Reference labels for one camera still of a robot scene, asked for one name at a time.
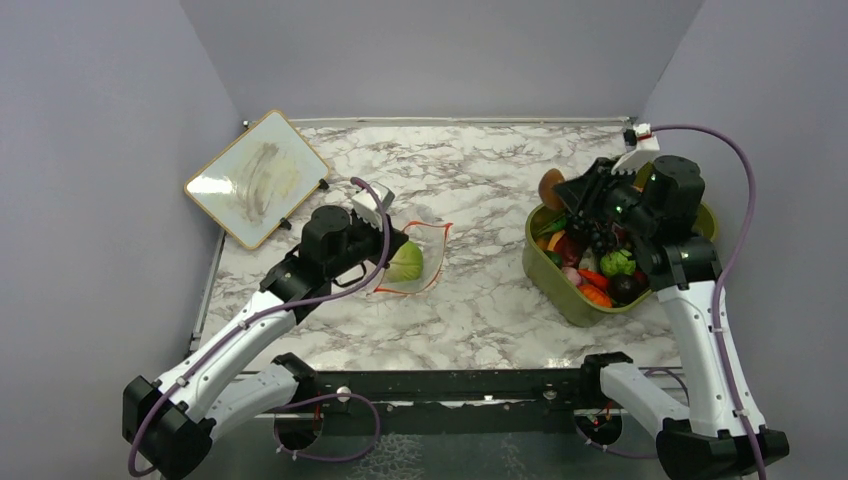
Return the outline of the green cabbage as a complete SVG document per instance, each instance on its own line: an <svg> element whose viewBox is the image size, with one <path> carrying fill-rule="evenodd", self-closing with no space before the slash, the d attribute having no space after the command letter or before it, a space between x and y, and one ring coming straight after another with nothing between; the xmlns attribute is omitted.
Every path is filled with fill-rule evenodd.
<svg viewBox="0 0 848 480"><path fill-rule="evenodd" d="M389 262L385 281L389 283L417 281L422 276L423 268L424 256L421 248L415 242L408 241Z"/></svg>

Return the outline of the coconut half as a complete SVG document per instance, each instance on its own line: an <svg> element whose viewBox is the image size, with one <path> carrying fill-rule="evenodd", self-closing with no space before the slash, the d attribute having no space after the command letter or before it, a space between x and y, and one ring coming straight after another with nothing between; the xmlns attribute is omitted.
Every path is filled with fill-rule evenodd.
<svg viewBox="0 0 848 480"><path fill-rule="evenodd" d="M551 211L561 211L565 208L562 199L555 192L554 187L565 181L563 173L552 168L543 174L538 182L537 192L542 204Z"/></svg>

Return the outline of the clear zip top bag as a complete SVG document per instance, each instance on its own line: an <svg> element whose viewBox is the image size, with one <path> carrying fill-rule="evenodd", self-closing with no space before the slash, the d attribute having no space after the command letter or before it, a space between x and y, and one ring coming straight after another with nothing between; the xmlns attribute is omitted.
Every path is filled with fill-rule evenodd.
<svg viewBox="0 0 848 480"><path fill-rule="evenodd" d="M441 273L452 226L409 222L402 230L408 241L391 258L374 292L414 295L432 286Z"/></svg>

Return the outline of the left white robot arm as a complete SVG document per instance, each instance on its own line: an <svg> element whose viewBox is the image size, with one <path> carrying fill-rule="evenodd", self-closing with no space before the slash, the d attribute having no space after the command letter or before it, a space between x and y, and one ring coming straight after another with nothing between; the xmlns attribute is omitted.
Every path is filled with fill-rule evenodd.
<svg viewBox="0 0 848 480"><path fill-rule="evenodd" d="M334 292L339 276L366 262L380 271L407 239L382 203L314 210L300 243L267 272L222 330L156 379L138 376L124 388L121 433L130 445L130 476L159 472L183 479L233 427L272 407L309 406L312 370L295 355L284 355L246 380L235 378L318 306L363 289L376 273Z"/></svg>

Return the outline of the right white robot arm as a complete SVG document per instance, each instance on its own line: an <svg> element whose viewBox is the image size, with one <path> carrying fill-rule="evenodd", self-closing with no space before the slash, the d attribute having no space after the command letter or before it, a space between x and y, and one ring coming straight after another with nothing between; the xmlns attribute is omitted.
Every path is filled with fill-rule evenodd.
<svg viewBox="0 0 848 480"><path fill-rule="evenodd" d="M725 307L728 267L694 229L705 190L700 169L664 155L653 161L642 186L634 178L600 158L554 192L569 212L614 223L630 236L670 321L689 400L676 401L631 361L609 357L578 378L578 396L592 407L612 400L629 412L653 435L658 460L672 479L763 474L788 455L789 442L767 425L747 387Z"/></svg>

